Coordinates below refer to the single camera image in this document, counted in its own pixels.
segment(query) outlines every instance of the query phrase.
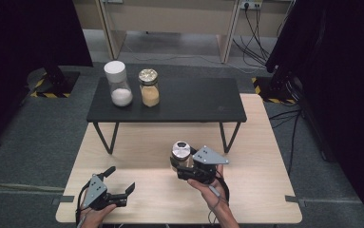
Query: light wood tabletop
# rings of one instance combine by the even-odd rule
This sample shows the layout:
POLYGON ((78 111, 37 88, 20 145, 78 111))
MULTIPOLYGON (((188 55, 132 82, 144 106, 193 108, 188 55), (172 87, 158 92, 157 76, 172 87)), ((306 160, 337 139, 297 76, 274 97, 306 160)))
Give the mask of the light wood tabletop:
MULTIPOLYGON (((74 196, 74 202, 60 203, 57 220, 75 222, 82 187, 92 174, 114 165, 117 170, 104 179, 108 192, 122 194, 133 182, 136 187, 127 206, 116 208, 105 223, 209 223, 209 209, 201 193, 179 180, 170 165, 172 145, 184 141, 196 149, 206 145, 229 160, 223 174, 238 223, 299 223, 298 204, 285 199, 295 193, 262 99, 255 94, 240 96, 247 122, 241 124, 228 154, 223 153, 218 123, 121 123, 112 155, 105 152, 90 123, 64 193, 74 196)), ((101 123, 107 139, 113 127, 114 123, 101 123)), ((224 124, 226 136, 234 129, 235 123, 224 124)))

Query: jar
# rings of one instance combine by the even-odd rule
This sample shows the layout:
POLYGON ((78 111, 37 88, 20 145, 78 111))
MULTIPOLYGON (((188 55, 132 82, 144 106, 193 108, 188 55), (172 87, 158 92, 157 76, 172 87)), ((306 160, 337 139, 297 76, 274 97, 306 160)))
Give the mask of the jar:
POLYGON ((120 61, 107 63, 105 75, 110 87, 111 101, 117 106, 129 105, 132 101, 132 92, 128 84, 125 64, 120 61))
POLYGON ((176 142, 172 146, 172 157, 179 162, 180 166, 188 167, 192 149, 187 142, 176 142))
POLYGON ((158 73, 154 69, 143 69, 139 74, 144 105, 151 107, 159 103, 158 73))

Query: human hand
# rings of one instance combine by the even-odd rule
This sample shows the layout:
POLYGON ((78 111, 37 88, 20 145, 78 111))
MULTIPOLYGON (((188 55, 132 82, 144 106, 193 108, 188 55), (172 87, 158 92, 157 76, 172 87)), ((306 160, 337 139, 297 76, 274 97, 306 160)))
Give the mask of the human hand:
MULTIPOLYGON (((217 165, 217 177, 223 178, 222 164, 217 165)), ((238 222, 235 220, 226 200, 225 190, 217 179, 209 185, 192 179, 187 180, 187 182, 201 192, 208 208, 214 212, 222 228, 239 228, 238 222), (218 196, 209 188, 210 185, 219 193, 218 196)))
MULTIPOLYGON (((223 165, 222 164, 217 165, 217 175, 216 176, 219 178, 223 177, 223 165)), ((201 192, 202 197, 207 202, 208 208, 211 211, 214 211, 216 209, 216 207, 218 206, 218 204, 220 204, 220 203, 226 204, 226 205, 228 204, 228 202, 226 200, 226 196, 225 196, 225 190, 223 189, 222 185, 220 184, 220 182, 217 179, 215 179, 209 185, 213 186, 220 193, 219 197, 216 196, 213 191, 211 191, 208 184, 203 184, 197 180, 192 180, 192 179, 187 180, 187 182, 192 187, 196 188, 197 190, 199 190, 201 192)))
POLYGON ((110 214, 110 212, 112 212, 116 207, 117 207, 116 204, 110 204, 100 211, 95 211, 91 208, 87 208, 87 209, 81 208, 82 211, 81 211, 80 220, 82 220, 82 219, 84 220, 81 228, 99 227, 99 225, 104 221, 105 217, 108 214, 110 214))

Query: white powder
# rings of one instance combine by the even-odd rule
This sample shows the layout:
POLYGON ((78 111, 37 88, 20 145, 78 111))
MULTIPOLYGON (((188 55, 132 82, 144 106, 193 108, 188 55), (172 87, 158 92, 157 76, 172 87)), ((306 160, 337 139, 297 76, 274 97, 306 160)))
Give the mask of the white powder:
POLYGON ((126 88, 117 88, 111 93, 111 101, 117 106, 126 106, 132 101, 132 94, 126 88))

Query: electrical outlet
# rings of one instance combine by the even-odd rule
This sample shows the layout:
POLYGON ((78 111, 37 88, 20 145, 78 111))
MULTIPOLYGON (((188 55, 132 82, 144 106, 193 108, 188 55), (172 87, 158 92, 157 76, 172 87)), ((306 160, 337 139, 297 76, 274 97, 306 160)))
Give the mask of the electrical outlet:
POLYGON ((260 10, 262 5, 262 0, 243 0, 241 1, 240 8, 245 9, 245 5, 249 4, 249 10, 260 10))
POLYGON ((107 3, 123 3, 123 0, 102 0, 102 2, 107 2, 107 3))

